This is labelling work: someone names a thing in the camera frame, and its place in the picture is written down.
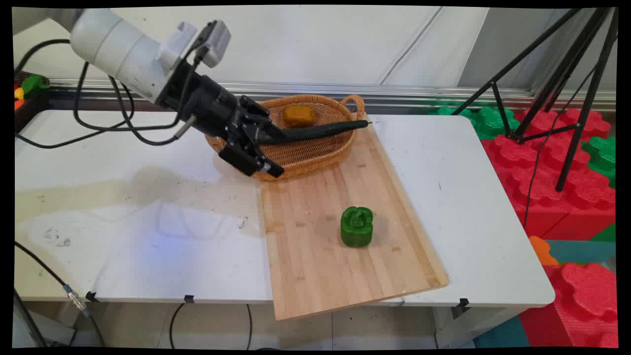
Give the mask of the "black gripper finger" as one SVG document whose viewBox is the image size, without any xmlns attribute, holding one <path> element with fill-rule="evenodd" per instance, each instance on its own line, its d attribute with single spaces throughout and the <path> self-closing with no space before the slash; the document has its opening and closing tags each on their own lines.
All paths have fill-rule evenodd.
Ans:
<svg viewBox="0 0 631 355">
<path fill-rule="evenodd" d="M 235 108 L 235 141 L 238 144 L 280 144 L 288 136 L 270 118 L 270 111 L 243 95 Z"/>
<path fill-rule="evenodd" d="M 229 135 L 221 141 L 224 145 L 218 151 L 219 157 L 244 175 L 262 173 L 279 178 L 284 174 L 284 167 L 268 159 L 250 136 Z"/>
</svg>

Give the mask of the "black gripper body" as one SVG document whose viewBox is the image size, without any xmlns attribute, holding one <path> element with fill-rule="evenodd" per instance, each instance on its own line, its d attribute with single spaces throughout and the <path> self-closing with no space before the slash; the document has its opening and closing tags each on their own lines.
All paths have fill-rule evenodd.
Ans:
<svg viewBox="0 0 631 355">
<path fill-rule="evenodd" d="M 196 130 L 212 137 L 239 143 L 248 142 L 243 132 L 242 118 L 249 115 L 249 97 L 236 96 L 207 75 L 196 73 L 190 63 L 182 60 L 176 65 L 159 96 L 159 105 L 171 108 L 183 121 L 194 115 Z"/>
</svg>

